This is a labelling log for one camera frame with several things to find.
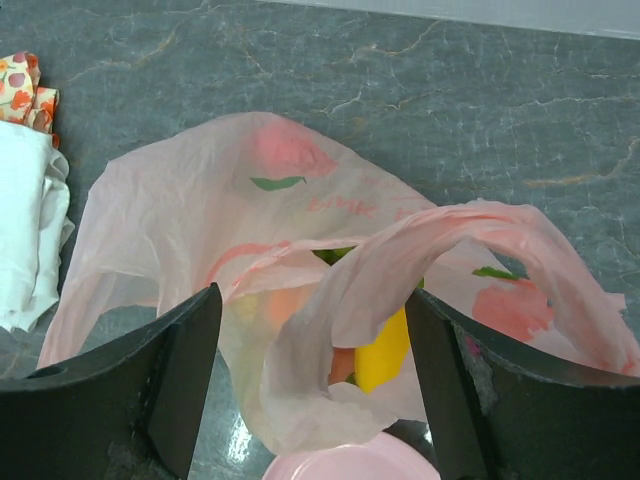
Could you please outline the pink plate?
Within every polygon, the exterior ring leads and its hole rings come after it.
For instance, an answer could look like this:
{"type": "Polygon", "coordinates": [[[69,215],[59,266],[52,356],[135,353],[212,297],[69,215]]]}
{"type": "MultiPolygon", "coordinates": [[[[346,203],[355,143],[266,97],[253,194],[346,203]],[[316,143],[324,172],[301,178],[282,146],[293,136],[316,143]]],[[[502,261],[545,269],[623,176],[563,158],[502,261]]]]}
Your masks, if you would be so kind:
{"type": "Polygon", "coordinates": [[[263,480],[439,480],[435,467],[401,440],[380,433],[365,444],[277,456],[263,480]]]}

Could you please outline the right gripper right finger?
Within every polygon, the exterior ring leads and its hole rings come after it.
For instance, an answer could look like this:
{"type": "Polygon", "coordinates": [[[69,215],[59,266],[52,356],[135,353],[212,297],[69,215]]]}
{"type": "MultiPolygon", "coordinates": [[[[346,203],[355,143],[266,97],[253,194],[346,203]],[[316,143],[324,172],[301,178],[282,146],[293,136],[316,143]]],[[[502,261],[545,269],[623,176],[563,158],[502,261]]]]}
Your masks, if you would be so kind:
{"type": "Polygon", "coordinates": [[[544,353],[424,290],[406,315],[441,478],[638,478],[638,378],[544,353]]]}

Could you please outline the white cloth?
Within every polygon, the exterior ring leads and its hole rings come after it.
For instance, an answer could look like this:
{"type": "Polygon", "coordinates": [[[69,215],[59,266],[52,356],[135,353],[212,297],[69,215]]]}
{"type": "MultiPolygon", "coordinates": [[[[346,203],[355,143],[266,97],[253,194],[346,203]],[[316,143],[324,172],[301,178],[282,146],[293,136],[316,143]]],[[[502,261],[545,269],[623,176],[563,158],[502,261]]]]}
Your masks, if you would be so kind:
{"type": "Polygon", "coordinates": [[[69,164],[52,137],[1,123],[1,328],[30,331],[58,301],[69,164]]]}

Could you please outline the floral orange cloth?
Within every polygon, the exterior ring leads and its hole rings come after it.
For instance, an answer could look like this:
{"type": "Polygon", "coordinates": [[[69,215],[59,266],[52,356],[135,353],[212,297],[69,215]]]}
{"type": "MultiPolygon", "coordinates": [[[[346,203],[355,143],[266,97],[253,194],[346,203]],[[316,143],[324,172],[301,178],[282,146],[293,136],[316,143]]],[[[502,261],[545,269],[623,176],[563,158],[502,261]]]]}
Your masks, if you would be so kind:
{"type": "Polygon", "coordinates": [[[53,123],[59,91],[40,85],[38,57],[27,51],[1,59],[1,120],[48,134],[59,147],[53,123]]]}

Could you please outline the pink plastic bag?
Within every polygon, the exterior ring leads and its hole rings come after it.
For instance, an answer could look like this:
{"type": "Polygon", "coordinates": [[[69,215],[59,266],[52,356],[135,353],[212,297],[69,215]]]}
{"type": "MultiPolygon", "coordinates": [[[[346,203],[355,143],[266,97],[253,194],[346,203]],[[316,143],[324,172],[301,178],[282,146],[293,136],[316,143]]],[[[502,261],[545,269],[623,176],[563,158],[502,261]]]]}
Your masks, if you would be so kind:
{"type": "Polygon", "coordinates": [[[330,385],[334,348],[373,342],[417,286],[546,353],[635,376],[624,298],[537,208],[438,206],[351,149],[272,113],[227,115],[110,161],[91,187],[41,366],[114,308],[165,313],[211,283],[218,347],[249,430],[273,453],[364,443],[424,420],[416,370],[330,385]],[[329,266],[312,251],[354,246],[329,266]],[[280,328],[276,290],[307,287],[280,328]]]}

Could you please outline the yellow fake banana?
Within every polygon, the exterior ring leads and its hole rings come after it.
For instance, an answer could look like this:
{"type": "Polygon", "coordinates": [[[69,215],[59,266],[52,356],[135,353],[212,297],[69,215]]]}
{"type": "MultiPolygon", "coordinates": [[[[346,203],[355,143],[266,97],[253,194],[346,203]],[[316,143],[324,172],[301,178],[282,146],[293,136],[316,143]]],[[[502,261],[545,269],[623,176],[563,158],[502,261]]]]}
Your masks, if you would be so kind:
{"type": "Polygon", "coordinates": [[[410,348],[404,308],[390,317],[375,341],[355,349],[355,381],[369,394],[396,378],[410,348]]]}

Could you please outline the green fake grapes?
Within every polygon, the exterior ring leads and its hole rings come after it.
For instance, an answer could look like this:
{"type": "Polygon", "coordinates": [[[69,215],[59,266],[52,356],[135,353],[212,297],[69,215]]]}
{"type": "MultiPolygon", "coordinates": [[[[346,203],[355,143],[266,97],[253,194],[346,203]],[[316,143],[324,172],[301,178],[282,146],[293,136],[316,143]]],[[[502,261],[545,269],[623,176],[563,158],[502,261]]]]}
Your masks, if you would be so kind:
{"type": "Polygon", "coordinates": [[[354,249],[354,246],[342,247],[336,249],[321,249],[313,250],[312,253],[325,262],[327,265],[332,266],[346,256],[350,251],[354,249]]]}

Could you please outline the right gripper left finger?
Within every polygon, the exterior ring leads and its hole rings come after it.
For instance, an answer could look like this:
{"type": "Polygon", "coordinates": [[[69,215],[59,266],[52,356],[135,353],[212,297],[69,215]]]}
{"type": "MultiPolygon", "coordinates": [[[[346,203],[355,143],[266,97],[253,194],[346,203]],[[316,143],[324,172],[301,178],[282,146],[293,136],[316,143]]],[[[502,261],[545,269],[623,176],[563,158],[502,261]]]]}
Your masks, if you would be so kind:
{"type": "Polygon", "coordinates": [[[2,478],[187,478],[221,313],[212,284],[115,340],[2,381],[2,478]]]}

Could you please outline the red fake fruit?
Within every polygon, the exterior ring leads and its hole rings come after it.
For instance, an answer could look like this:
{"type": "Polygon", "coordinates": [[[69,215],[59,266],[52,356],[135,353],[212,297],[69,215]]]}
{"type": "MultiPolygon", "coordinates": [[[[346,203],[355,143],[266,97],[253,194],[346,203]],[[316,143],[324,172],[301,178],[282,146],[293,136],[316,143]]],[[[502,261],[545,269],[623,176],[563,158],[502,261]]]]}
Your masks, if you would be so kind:
{"type": "Polygon", "coordinates": [[[346,382],[352,385],[355,380],[355,349],[334,348],[328,383],[330,385],[346,382]]]}

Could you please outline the fake orange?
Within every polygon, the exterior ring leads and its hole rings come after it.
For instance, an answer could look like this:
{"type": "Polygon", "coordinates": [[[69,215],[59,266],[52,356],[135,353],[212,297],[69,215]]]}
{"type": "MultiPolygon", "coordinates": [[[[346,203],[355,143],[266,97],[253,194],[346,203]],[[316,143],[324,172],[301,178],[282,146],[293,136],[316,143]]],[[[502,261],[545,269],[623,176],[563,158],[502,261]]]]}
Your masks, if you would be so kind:
{"type": "Polygon", "coordinates": [[[280,328],[293,314],[304,307],[311,296],[307,287],[274,291],[267,302],[267,315],[274,328],[280,328]]]}

